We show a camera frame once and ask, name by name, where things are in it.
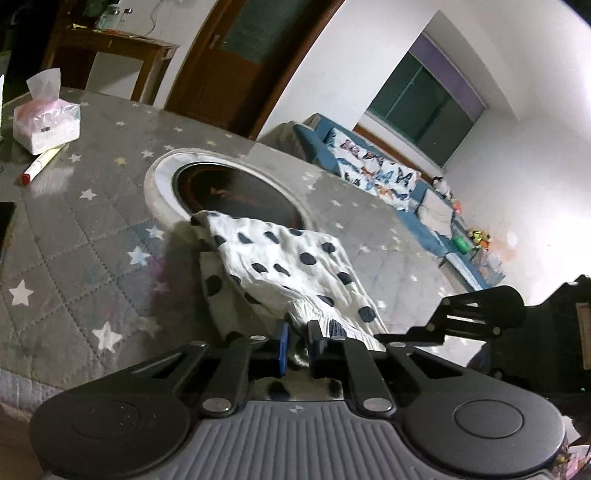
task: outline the wooden table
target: wooden table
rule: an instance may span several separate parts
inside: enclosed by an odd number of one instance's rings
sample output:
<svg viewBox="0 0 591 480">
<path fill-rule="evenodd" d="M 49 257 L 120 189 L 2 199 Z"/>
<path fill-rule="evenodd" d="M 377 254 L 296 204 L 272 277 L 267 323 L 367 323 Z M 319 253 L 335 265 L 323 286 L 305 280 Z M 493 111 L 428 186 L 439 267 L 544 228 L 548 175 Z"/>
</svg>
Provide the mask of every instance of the wooden table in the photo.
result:
<svg viewBox="0 0 591 480">
<path fill-rule="evenodd" d="M 59 67 L 62 86 L 83 89 L 97 52 L 142 60 L 131 100 L 153 105 L 177 48 L 174 43 L 153 38 L 68 26 L 52 35 L 43 69 Z"/>
</svg>

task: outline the electrical cord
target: electrical cord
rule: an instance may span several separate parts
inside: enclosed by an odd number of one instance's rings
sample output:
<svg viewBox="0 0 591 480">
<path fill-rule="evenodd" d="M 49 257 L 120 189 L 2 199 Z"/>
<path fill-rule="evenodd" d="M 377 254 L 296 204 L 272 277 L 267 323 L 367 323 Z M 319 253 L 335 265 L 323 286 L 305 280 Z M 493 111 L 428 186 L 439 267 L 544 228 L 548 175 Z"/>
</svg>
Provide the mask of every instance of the electrical cord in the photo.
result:
<svg viewBox="0 0 591 480">
<path fill-rule="evenodd" d="M 160 12 L 160 8 L 162 7 L 165 1 L 166 0 L 160 0 L 152 10 L 152 13 L 150 13 L 150 20 L 152 21 L 152 30 L 146 33 L 146 37 L 156 29 L 156 20 L 158 20 L 158 13 Z"/>
</svg>

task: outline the glass panel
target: glass panel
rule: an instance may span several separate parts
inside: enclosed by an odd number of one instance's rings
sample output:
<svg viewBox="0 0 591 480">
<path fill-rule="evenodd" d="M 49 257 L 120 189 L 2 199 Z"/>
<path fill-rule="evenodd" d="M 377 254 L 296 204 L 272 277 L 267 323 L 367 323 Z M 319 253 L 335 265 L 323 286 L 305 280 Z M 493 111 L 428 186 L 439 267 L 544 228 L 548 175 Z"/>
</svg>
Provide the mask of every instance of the glass panel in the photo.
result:
<svg viewBox="0 0 591 480">
<path fill-rule="evenodd" d="M 453 99 L 449 99 L 437 118 L 417 143 L 424 154 L 440 167 L 449 160 L 474 123 Z"/>
<path fill-rule="evenodd" d="M 421 64 L 418 60 L 410 53 L 407 53 L 392 72 L 390 78 L 386 80 L 386 83 L 384 83 L 384 86 L 369 106 L 369 110 L 377 115 L 386 116 L 419 68 L 421 68 Z"/>
<path fill-rule="evenodd" d="M 246 0 L 220 48 L 263 63 L 311 0 Z"/>
<path fill-rule="evenodd" d="M 431 117 L 449 96 L 433 75 L 422 69 L 386 120 L 412 142 L 417 142 Z"/>
</svg>

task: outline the tissue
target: tissue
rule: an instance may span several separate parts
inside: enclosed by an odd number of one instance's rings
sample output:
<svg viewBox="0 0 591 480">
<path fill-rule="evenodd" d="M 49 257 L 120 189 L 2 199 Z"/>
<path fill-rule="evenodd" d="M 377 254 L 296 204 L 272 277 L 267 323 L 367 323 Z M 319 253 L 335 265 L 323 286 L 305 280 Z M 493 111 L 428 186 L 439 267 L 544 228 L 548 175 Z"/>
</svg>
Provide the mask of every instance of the tissue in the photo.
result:
<svg viewBox="0 0 591 480">
<path fill-rule="evenodd" d="M 37 73 L 27 80 L 33 97 L 14 110 L 12 134 L 33 155 L 80 137 L 80 105 L 59 98 L 60 69 Z"/>
</svg>

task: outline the sofa armrest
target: sofa armrest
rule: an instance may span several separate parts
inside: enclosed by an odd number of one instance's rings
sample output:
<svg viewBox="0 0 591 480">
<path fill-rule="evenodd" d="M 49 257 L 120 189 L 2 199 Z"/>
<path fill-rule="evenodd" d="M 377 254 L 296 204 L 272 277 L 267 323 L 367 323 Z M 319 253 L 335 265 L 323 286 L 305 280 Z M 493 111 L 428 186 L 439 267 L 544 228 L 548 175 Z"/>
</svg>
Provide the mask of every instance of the sofa armrest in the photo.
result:
<svg viewBox="0 0 591 480">
<path fill-rule="evenodd" d="M 334 175 L 339 174 L 339 166 L 334 155 L 313 130 L 305 125 L 294 125 L 294 132 L 306 155 L 306 161 Z"/>
</svg>

